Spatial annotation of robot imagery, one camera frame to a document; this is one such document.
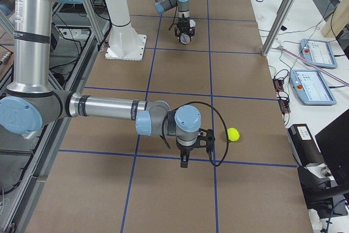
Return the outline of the upper teach pendant tablet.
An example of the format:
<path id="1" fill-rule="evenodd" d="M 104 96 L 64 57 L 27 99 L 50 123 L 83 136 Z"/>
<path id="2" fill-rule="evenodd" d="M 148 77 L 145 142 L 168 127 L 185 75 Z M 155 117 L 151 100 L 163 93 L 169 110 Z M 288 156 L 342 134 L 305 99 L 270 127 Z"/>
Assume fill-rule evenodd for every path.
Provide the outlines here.
<path id="1" fill-rule="evenodd" d="M 300 48 L 302 57 L 311 64 L 328 69 L 338 67 L 332 47 L 328 41 L 302 39 Z"/>

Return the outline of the black computer monitor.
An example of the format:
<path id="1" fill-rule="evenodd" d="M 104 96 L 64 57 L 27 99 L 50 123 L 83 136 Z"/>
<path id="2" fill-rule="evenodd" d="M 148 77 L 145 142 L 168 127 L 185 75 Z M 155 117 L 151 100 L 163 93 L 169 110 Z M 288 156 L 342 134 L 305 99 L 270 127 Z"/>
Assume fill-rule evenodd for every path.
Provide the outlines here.
<path id="1" fill-rule="evenodd" d="M 335 180 L 348 182 L 348 110 L 315 136 L 325 163 Z"/>

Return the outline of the aluminium frame post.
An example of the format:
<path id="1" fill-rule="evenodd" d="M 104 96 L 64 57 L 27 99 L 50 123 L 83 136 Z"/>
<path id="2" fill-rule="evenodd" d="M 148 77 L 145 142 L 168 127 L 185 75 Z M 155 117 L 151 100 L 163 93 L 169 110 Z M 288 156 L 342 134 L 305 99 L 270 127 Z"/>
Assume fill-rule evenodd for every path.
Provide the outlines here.
<path id="1" fill-rule="evenodd" d="M 290 11 L 294 1 L 295 0 L 282 0 L 279 6 L 279 10 L 276 14 L 276 18 L 267 36 L 267 39 L 263 44 L 263 48 L 261 50 L 262 56 L 266 57 L 269 51 L 271 50 L 272 45 L 276 40 L 276 37 L 278 36 L 279 31 L 281 30 L 281 26 L 283 25 L 287 17 L 287 14 Z"/>

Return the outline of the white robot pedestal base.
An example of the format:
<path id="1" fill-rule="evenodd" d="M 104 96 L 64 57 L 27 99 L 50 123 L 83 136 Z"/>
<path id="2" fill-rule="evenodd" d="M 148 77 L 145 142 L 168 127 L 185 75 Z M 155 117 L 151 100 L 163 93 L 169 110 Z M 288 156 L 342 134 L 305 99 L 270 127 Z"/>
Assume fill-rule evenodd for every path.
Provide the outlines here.
<path id="1" fill-rule="evenodd" d="M 112 24 L 105 58 L 140 61 L 147 36 L 137 34 L 131 24 L 127 0 L 105 0 Z"/>

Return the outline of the teach pendant tablet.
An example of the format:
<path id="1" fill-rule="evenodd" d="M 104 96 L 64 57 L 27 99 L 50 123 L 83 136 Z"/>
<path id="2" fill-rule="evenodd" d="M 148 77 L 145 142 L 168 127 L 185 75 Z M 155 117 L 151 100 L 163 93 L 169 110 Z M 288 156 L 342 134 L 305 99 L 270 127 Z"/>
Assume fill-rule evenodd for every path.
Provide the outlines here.
<path id="1" fill-rule="evenodd" d="M 291 70 L 290 81 L 303 105 L 332 106 L 336 104 L 336 99 L 320 71 Z"/>
<path id="2" fill-rule="evenodd" d="M 328 69 L 338 67 L 332 47 L 328 41 L 302 39 L 300 48 L 302 57 L 311 64 Z"/>

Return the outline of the black box with white label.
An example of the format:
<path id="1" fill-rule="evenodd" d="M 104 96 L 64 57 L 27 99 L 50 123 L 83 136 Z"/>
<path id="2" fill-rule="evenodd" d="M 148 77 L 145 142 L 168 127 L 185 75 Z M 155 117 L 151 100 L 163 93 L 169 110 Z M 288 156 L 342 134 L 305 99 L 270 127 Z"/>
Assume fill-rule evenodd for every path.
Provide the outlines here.
<path id="1" fill-rule="evenodd" d="M 288 129 L 288 138 L 293 153 L 301 166 L 314 166 L 324 163 L 307 124 L 293 124 Z"/>

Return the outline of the white blue tennis ball can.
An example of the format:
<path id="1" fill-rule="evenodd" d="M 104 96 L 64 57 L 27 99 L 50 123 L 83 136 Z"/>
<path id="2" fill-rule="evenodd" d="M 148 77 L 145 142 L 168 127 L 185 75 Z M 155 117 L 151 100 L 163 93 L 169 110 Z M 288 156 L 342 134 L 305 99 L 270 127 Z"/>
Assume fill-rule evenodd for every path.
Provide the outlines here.
<path id="1" fill-rule="evenodd" d="M 184 45 L 187 45 L 189 44 L 191 41 L 190 41 L 190 37 L 189 37 L 189 34 L 188 33 L 180 33 L 179 34 L 179 42 L 181 44 L 184 44 Z"/>

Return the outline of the small orange black circuit device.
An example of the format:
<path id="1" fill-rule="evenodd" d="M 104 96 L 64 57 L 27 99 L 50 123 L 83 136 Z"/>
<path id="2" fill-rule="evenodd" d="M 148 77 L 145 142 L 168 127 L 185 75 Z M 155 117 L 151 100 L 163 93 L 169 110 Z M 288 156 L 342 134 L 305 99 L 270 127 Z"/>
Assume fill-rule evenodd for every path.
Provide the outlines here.
<path id="1" fill-rule="evenodd" d="M 275 93 L 278 99 L 279 108 L 283 115 L 290 113 L 290 98 L 288 93 L 283 87 L 284 78 L 273 78 L 273 85 L 275 88 Z"/>

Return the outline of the lower teach pendant tablet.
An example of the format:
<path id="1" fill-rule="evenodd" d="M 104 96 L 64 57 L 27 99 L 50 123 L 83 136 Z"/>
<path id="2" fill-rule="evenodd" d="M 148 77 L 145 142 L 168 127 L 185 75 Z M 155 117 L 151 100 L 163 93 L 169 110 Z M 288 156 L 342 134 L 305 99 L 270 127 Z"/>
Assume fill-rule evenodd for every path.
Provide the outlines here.
<path id="1" fill-rule="evenodd" d="M 291 70 L 290 81 L 303 105 L 332 106 L 336 104 L 336 99 L 320 71 Z"/>

